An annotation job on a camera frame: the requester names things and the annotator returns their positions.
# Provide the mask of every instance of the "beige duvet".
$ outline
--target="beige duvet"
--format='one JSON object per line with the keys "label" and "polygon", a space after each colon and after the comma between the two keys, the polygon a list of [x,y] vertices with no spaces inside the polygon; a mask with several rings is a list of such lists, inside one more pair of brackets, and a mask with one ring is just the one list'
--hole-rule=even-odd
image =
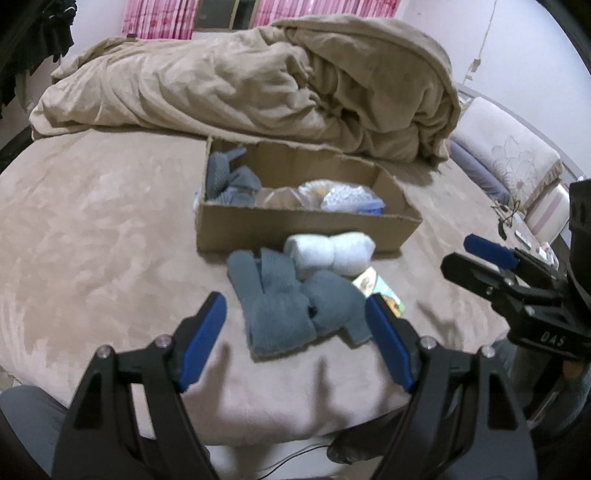
{"label": "beige duvet", "polygon": [[53,74],[31,123],[36,138],[135,125],[410,162],[438,155],[456,126],[450,71],[442,47],[413,27],[350,15],[199,41],[111,39]]}

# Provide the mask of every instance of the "wall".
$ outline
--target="wall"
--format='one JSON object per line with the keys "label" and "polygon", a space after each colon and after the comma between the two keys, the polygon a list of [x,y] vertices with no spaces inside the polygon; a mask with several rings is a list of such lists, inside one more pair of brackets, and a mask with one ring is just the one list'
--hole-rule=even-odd
{"label": "wall", "polygon": [[447,50],[454,80],[503,104],[556,143],[591,176],[591,75],[535,0],[411,0],[403,20]]}
{"label": "wall", "polygon": [[[77,56],[83,50],[108,37],[121,35],[126,0],[78,0],[78,12],[72,25],[74,45],[65,59]],[[37,103],[51,85],[51,72],[58,66],[47,59],[31,76],[28,84],[31,101]],[[2,108],[0,120],[0,148],[28,125],[28,116],[14,99]]]}
{"label": "wall", "polygon": [[121,36],[127,0],[77,0],[76,5],[78,12],[72,25],[74,45],[66,59],[105,38]]}

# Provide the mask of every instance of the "beige bedsheet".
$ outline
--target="beige bedsheet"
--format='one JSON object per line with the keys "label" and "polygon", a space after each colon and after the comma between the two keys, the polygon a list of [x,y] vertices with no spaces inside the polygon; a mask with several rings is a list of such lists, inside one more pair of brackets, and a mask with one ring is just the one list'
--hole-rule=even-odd
{"label": "beige bedsheet", "polygon": [[[195,248],[204,152],[188,135],[87,129],[36,141],[2,173],[0,365],[67,404],[99,345],[143,347],[219,290],[228,319],[184,396],[204,442],[302,439],[404,404],[371,343],[351,350],[335,336],[284,359],[251,359],[223,258]],[[373,265],[421,334],[475,351],[505,322],[446,282],[439,264],[468,233],[499,240],[490,201],[449,161],[386,167],[424,220],[399,256]]]}

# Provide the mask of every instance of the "floral pillow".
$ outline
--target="floral pillow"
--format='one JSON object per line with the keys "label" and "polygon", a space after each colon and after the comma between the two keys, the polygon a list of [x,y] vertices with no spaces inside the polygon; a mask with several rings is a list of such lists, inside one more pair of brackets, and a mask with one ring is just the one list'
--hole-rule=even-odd
{"label": "floral pillow", "polygon": [[492,174],[511,192],[511,203],[525,205],[539,183],[540,172],[534,163],[534,153],[522,150],[517,140],[509,136],[504,145],[492,147]]}
{"label": "floral pillow", "polygon": [[526,212],[563,170],[558,152],[494,103],[474,98],[451,134]]}

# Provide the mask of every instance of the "window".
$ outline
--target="window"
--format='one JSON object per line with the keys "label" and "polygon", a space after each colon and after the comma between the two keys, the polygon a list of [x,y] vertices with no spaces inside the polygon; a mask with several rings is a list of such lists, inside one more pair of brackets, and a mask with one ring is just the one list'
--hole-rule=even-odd
{"label": "window", "polygon": [[200,0],[195,30],[244,30],[251,26],[258,0]]}

